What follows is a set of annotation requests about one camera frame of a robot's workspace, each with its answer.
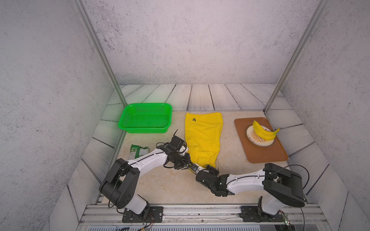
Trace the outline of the yellow shorts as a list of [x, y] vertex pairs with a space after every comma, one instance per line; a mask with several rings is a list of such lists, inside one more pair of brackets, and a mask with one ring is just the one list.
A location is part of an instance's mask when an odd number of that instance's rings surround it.
[[185, 138], [191, 162], [200, 167], [216, 167], [221, 144], [223, 117], [219, 112], [210, 114], [187, 113]]

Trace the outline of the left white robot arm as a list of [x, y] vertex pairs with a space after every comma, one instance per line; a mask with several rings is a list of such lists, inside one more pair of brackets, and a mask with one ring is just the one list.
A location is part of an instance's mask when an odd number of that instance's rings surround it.
[[117, 209], [125, 208], [146, 218], [150, 204], [135, 193], [139, 178], [159, 166], [166, 167], [169, 162], [177, 170], [190, 168], [192, 164], [187, 143], [175, 135], [170, 142], [160, 142], [156, 149], [142, 157], [129, 161], [117, 159], [103, 179], [99, 191]]

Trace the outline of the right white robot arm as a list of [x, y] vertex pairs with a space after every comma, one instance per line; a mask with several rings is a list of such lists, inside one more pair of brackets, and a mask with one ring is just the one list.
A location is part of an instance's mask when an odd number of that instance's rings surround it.
[[203, 168], [193, 164], [190, 171], [196, 174], [196, 181], [208, 188], [215, 196], [227, 197], [246, 191], [266, 191], [268, 196], [259, 200], [262, 212], [275, 215], [283, 207], [305, 206], [302, 176], [296, 172], [272, 163], [253, 173], [218, 175], [214, 167]]

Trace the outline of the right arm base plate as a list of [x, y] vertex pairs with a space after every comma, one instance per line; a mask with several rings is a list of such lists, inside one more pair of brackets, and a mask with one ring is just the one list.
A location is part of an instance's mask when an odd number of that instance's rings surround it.
[[275, 215], [270, 215], [262, 211], [262, 199], [260, 196], [257, 206], [242, 206], [239, 217], [243, 222], [283, 222], [284, 218], [281, 212]]

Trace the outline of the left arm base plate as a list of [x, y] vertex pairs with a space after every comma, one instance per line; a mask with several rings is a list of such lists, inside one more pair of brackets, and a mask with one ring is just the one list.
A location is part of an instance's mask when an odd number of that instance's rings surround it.
[[149, 206], [142, 213], [136, 214], [125, 209], [122, 217], [123, 223], [162, 223], [164, 207]]

